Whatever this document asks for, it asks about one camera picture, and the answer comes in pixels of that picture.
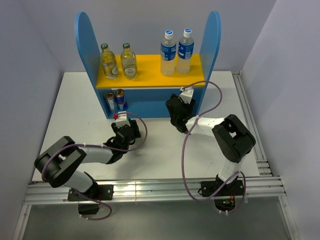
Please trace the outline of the blue and yellow shelf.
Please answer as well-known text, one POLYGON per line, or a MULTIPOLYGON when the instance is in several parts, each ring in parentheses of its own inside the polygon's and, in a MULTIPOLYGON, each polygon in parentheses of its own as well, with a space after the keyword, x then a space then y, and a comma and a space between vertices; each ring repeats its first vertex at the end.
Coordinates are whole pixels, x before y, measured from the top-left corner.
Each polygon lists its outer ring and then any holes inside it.
POLYGON ((128 111, 142 118, 167 118, 167 99, 171 94, 178 94, 181 87, 190 84, 195 86, 193 113, 199 112, 220 48, 221 18, 218 11, 208 15, 200 52, 191 58, 188 74, 175 72, 172 76, 163 76, 159 54, 139 54, 138 72, 134 79, 126 78, 122 70, 118 78, 108 79, 100 63, 101 52, 90 18, 85 12, 77 13, 74 32, 78 54, 106 118, 113 117, 104 99, 106 92, 123 89, 128 111))

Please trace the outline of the Chang soda water bottle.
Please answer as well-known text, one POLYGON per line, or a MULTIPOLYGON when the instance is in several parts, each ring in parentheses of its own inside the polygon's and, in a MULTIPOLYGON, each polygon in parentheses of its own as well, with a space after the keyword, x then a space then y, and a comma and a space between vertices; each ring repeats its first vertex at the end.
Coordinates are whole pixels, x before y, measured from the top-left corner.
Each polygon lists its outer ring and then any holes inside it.
POLYGON ((100 64, 106 78, 115 80, 119 76, 119 68, 115 54, 109 49, 108 44, 103 43, 100 46, 100 64))
POLYGON ((131 46, 127 42, 122 45, 122 48, 120 61, 123 74, 128 79, 134 79, 138 71, 136 54, 131 50, 131 46))

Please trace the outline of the Pocari Sweat bottle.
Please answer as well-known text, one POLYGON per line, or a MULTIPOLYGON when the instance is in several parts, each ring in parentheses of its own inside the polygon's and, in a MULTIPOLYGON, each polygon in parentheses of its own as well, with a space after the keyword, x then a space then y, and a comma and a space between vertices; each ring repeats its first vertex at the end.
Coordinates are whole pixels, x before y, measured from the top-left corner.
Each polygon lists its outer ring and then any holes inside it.
POLYGON ((194 51, 194 39, 192 38, 192 29, 185 28, 183 36, 178 41, 177 65, 176 70, 180 74, 188 74, 191 68, 191 58, 194 51))
POLYGON ((175 72, 177 42, 174 38, 174 32, 168 29, 164 33, 164 38, 160 45, 160 72, 163 76, 172 76, 175 72))

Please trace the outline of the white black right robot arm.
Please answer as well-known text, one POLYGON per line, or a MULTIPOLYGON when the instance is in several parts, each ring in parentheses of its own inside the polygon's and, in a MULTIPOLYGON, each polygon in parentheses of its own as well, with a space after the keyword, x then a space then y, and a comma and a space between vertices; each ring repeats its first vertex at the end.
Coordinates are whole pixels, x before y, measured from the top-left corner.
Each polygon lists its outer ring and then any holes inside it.
POLYGON ((208 118, 202 115, 193 115, 192 110, 195 100, 189 103, 175 94, 172 94, 165 105, 170 115, 171 124, 176 129, 185 134, 185 139, 181 151, 181 173, 182 181, 188 195, 195 201, 204 202, 212 199, 218 194, 227 195, 238 180, 239 175, 244 175, 240 171, 243 159, 251 152, 256 144, 256 139, 234 114, 223 118, 208 118), (185 175, 185 148, 188 137, 191 134, 212 136, 216 140, 223 156, 224 163, 215 177, 216 187, 207 197, 199 199, 190 192, 185 175))

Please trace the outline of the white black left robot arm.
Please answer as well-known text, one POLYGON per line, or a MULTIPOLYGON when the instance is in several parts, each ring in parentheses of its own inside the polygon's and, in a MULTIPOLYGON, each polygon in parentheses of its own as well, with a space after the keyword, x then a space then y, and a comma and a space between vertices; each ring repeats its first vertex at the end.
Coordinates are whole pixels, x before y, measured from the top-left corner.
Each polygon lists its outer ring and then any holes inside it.
POLYGON ((100 200, 103 193, 98 183, 77 168, 84 163, 114 164, 141 137, 137 121, 130 118, 126 121, 117 119, 111 128, 115 136, 98 146, 76 145, 70 136, 61 137, 36 158, 35 168, 53 188, 66 186, 77 190, 83 199, 100 200))

